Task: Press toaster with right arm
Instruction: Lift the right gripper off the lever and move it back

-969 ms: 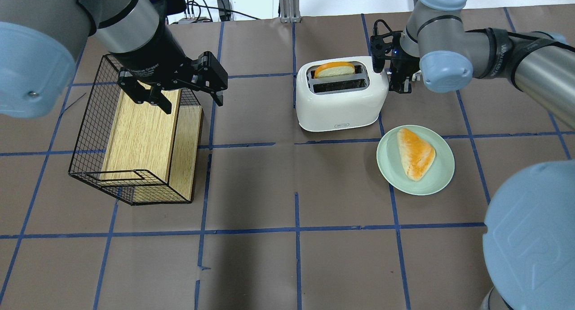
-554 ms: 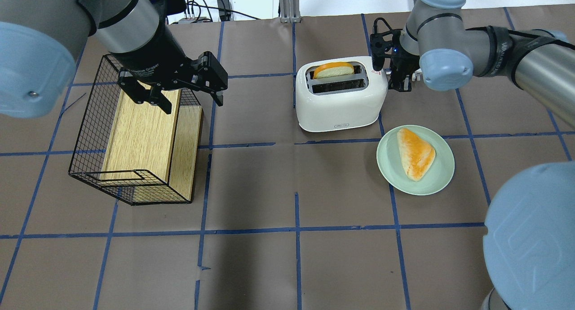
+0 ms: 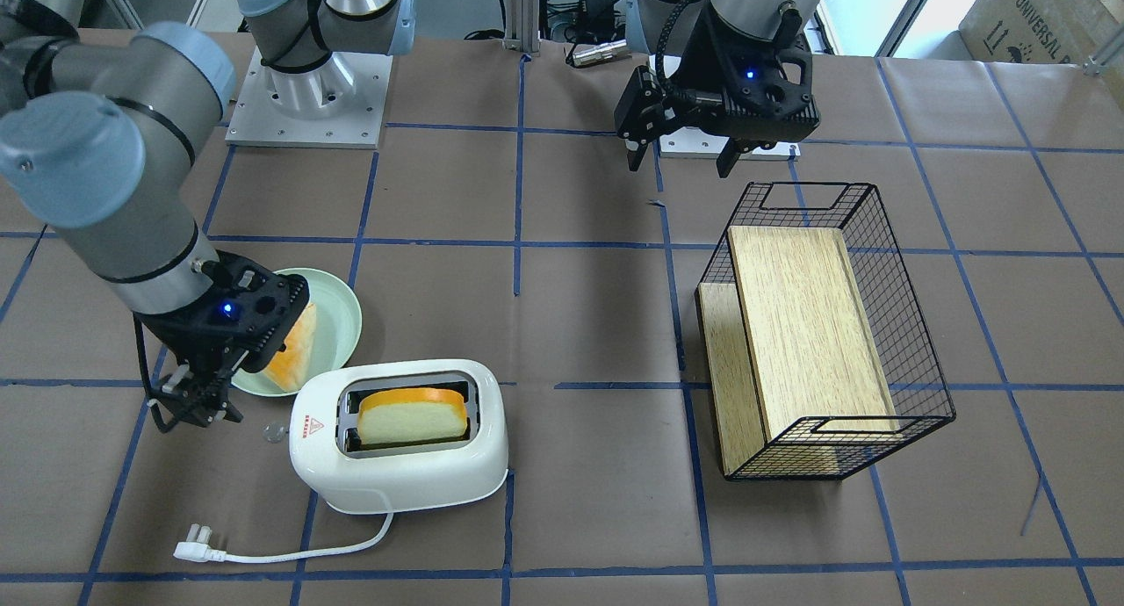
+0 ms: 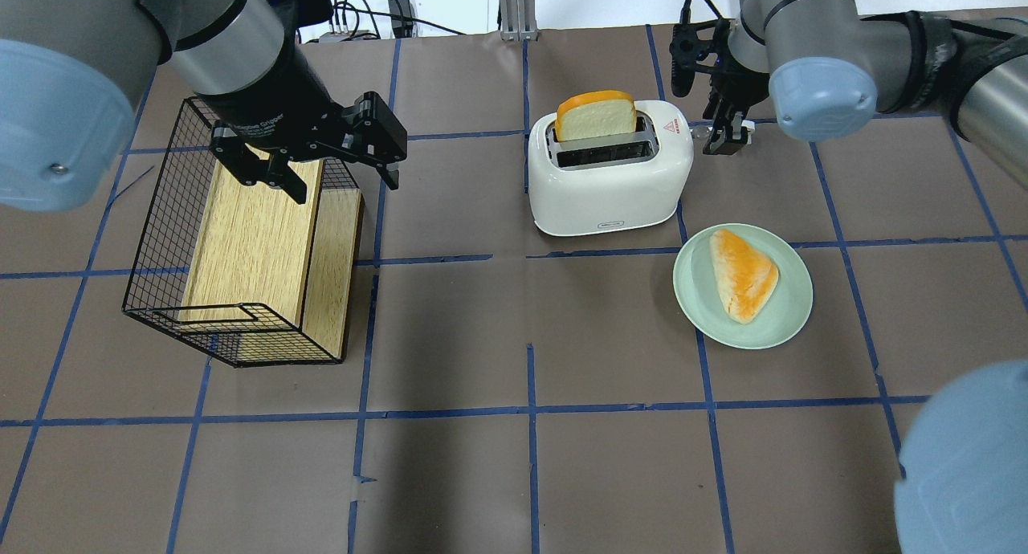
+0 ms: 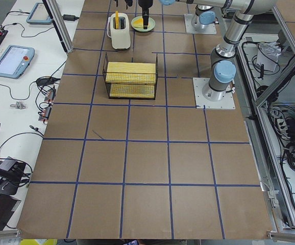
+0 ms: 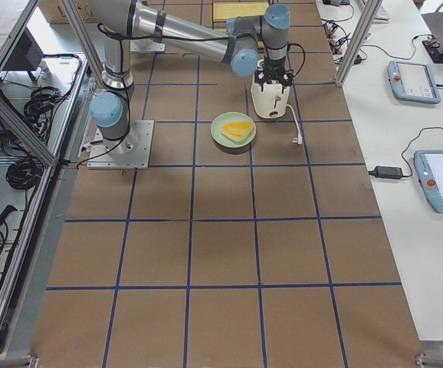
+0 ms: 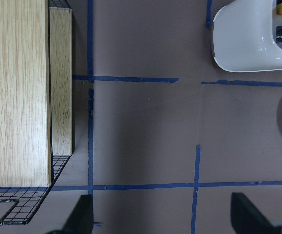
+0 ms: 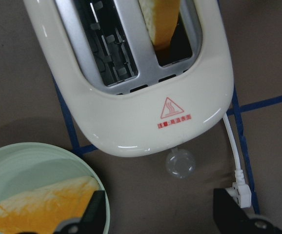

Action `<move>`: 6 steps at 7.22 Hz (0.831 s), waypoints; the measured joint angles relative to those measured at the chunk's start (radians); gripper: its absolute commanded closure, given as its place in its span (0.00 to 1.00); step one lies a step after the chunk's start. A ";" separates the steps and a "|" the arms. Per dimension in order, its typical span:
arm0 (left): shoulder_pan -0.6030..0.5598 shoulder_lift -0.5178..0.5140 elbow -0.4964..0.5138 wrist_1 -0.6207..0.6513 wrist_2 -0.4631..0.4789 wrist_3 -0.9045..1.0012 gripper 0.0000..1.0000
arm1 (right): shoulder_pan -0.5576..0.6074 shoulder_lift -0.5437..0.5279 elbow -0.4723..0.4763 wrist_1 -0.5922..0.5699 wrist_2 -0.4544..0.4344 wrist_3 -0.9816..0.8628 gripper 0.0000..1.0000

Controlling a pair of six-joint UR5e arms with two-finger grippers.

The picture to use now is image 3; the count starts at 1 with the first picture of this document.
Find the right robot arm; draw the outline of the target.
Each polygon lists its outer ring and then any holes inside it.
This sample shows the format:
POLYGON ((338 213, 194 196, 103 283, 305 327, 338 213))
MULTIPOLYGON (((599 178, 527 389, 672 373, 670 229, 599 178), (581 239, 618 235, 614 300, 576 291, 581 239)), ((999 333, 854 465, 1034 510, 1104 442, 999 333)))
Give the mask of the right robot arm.
POLYGON ((256 40, 243 85, 184 22, 87 45, 83 0, 3 0, 3 177, 133 315, 160 431, 241 420, 237 372, 289 353, 303 277, 214 248, 179 189, 214 126, 245 146, 373 148, 414 0, 236 0, 256 40))

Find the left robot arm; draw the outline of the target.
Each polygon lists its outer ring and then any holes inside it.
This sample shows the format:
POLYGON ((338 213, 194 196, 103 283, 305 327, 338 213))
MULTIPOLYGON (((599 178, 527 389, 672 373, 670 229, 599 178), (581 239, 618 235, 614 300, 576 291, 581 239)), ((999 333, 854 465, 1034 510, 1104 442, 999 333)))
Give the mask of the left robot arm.
POLYGON ((629 170, 694 128, 724 141, 719 177, 751 151, 818 129, 804 26, 821 0, 625 0, 626 42, 644 61, 614 110, 629 170))

